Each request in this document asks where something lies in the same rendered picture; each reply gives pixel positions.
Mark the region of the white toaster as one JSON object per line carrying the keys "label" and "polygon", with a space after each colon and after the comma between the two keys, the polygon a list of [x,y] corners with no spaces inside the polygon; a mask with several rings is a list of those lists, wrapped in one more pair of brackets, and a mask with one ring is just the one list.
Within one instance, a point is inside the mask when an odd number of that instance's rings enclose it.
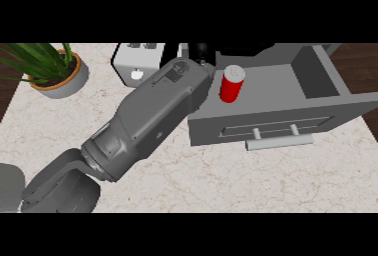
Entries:
{"label": "white toaster", "polygon": [[181,56],[181,43],[119,43],[110,65],[125,86],[136,88],[165,63]]}

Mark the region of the grey open drawer box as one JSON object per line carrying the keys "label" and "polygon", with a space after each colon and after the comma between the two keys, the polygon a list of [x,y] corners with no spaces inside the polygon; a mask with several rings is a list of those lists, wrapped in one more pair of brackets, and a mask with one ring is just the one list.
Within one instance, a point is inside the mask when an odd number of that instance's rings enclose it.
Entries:
{"label": "grey open drawer box", "polygon": [[[255,57],[218,55],[208,98],[190,119],[308,108],[316,101],[335,103],[350,94],[329,59],[326,45],[277,43]],[[218,97],[223,69],[236,64],[245,70],[237,99]]]}

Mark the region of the red can with pale lid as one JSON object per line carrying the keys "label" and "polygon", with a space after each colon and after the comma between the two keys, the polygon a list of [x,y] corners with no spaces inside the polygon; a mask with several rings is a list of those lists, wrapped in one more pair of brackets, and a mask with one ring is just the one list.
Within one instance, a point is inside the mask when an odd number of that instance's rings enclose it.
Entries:
{"label": "red can with pale lid", "polygon": [[223,102],[231,103],[239,95],[245,81],[245,70],[237,65],[229,65],[223,70],[218,96]]}

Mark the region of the grey drawer front panel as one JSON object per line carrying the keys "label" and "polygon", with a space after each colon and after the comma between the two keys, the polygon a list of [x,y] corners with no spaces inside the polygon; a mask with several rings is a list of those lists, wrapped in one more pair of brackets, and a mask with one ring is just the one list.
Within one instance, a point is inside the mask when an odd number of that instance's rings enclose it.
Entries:
{"label": "grey drawer front panel", "polygon": [[378,92],[305,99],[298,106],[282,110],[262,111],[252,106],[236,109],[224,103],[214,108],[218,116],[200,108],[187,117],[192,146],[252,140],[254,128],[262,139],[291,136],[291,125],[299,134],[327,132],[378,108]]}

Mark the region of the green leafy plant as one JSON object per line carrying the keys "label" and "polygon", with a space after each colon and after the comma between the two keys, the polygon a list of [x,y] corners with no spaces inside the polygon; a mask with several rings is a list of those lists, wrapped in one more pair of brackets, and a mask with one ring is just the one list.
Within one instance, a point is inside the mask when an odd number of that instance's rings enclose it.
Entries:
{"label": "green leafy plant", "polygon": [[28,76],[25,82],[50,87],[66,80],[76,63],[68,43],[62,44],[62,51],[57,51],[50,43],[7,43],[7,46],[9,50],[3,47],[0,50],[14,60],[0,57],[0,63]]}

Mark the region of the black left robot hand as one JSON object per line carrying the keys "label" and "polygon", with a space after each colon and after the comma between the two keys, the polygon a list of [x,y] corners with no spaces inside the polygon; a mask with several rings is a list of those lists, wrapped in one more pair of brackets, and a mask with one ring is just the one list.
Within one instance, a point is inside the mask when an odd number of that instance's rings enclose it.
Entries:
{"label": "black left robot hand", "polygon": [[198,63],[215,65],[215,49],[208,43],[189,43],[189,58]]}

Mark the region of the grey pot with orange rim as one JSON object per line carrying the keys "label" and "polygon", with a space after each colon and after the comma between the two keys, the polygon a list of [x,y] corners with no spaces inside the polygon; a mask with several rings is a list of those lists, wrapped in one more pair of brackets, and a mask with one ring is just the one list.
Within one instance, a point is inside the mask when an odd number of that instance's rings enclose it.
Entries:
{"label": "grey pot with orange rim", "polygon": [[40,85],[29,83],[31,87],[48,98],[62,99],[75,94],[82,86],[85,85],[88,79],[88,67],[84,63],[79,55],[72,52],[72,59],[76,61],[75,69],[68,76],[68,78],[59,82],[56,85],[48,87],[41,87]]}

